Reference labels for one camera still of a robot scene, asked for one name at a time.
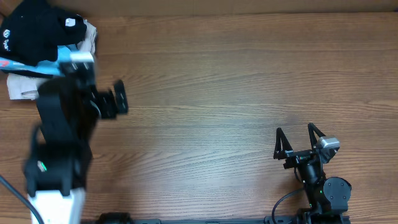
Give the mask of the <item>black polo shirt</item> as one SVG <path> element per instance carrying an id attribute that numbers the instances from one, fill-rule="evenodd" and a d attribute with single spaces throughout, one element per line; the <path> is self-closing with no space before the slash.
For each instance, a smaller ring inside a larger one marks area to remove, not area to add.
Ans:
<path id="1" fill-rule="evenodd" d="M 78 44 L 87 26 L 78 14 L 45 0 L 24 0 L 1 23 L 1 57 L 36 66 L 58 59 L 58 47 Z"/>

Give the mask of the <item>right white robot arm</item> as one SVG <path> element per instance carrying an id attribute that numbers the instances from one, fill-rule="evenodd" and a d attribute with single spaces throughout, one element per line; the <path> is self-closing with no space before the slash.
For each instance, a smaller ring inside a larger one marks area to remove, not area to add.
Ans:
<path id="1" fill-rule="evenodd" d="M 276 129 L 273 158 L 284 160 L 285 169 L 293 169 L 302 187 L 280 198 L 272 208 L 271 223 L 349 223 L 348 211 L 352 185 L 341 177 L 327 177 L 323 166 L 331 161 L 340 149 L 340 141 L 327 136 L 313 123 L 308 123 L 310 149 L 294 151 L 281 128 Z M 308 208 L 300 208 L 294 216 L 276 216 L 276 208 L 287 198 L 305 193 Z"/>

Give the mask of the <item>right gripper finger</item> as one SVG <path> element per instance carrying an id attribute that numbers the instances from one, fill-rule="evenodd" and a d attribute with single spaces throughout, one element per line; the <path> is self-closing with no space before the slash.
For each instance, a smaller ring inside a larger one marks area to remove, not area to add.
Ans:
<path id="1" fill-rule="evenodd" d="M 290 145 L 282 128 L 276 129 L 276 142 L 274 149 L 274 159 L 286 159 L 293 153 L 292 146 Z"/>
<path id="2" fill-rule="evenodd" d="M 318 142 L 316 136 L 318 136 L 319 138 L 325 136 L 325 134 L 321 132 L 313 123 L 308 123 L 308 133 L 312 149 L 316 148 L 315 145 Z"/>

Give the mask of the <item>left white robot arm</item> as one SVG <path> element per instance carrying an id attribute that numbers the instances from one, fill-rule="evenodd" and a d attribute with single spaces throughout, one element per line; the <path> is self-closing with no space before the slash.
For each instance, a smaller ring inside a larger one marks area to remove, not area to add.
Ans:
<path id="1" fill-rule="evenodd" d="M 98 91 L 95 74 L 86 70 L 39 86 L 35 102 L 41 122 L 24 164 L 32 223 L 80 223 L 96 124 L 129 111 L 123 81 L 113 87 Z"/>

